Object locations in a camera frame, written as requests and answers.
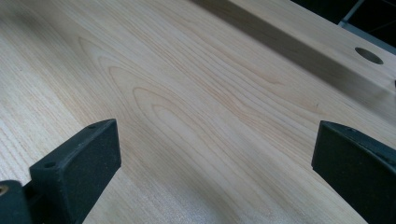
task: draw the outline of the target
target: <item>wooden workbench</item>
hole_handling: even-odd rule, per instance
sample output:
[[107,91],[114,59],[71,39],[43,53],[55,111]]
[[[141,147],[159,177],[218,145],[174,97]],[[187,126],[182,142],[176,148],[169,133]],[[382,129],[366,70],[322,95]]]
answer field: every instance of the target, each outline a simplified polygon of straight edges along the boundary
[[395,79],[287,0],[2,0],[0,178],[115,118],[85,223],[364,223],[312,171],[318,124],[396,147]]

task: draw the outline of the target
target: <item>dark background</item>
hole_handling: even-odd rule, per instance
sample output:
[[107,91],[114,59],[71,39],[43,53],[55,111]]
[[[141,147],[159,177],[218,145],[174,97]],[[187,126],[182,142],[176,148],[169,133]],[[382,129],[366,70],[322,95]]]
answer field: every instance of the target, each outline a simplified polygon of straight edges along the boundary
[[[358,0],[291,0],[338,24]],[[348,23],[396,48],[396,0],[366,0]]]

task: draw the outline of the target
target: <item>light wood surface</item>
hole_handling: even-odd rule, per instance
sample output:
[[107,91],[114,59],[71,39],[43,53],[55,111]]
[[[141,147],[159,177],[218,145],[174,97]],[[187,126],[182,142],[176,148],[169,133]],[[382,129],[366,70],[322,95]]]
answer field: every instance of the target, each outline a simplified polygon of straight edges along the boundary
[[85,223],[364,223],[310,162],[322,119],[396,147],[395,59],[286,0],[2,0],[0,177],[115,118]]

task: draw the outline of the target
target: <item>clamp jaw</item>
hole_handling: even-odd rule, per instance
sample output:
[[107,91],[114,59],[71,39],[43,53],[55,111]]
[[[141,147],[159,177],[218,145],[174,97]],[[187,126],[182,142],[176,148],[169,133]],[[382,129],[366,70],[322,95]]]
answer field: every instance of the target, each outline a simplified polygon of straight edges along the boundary
[[82,223],[120,165],[116,120],[94,123],[31,166],[25,186],[0,182],[1,222]]
[[322,121],[312,167],[368,223],[396,223],[396,150]]

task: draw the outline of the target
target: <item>wood grain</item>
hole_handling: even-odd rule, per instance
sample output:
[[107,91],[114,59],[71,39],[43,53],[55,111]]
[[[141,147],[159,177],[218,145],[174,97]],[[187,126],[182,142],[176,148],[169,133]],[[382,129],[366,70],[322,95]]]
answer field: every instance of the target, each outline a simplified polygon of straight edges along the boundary
[[396,57],[286,0],[3,0],[0,52],[1,179],[118,120],[85,223],[364,223],[312,171],[318,124],[396,146]]

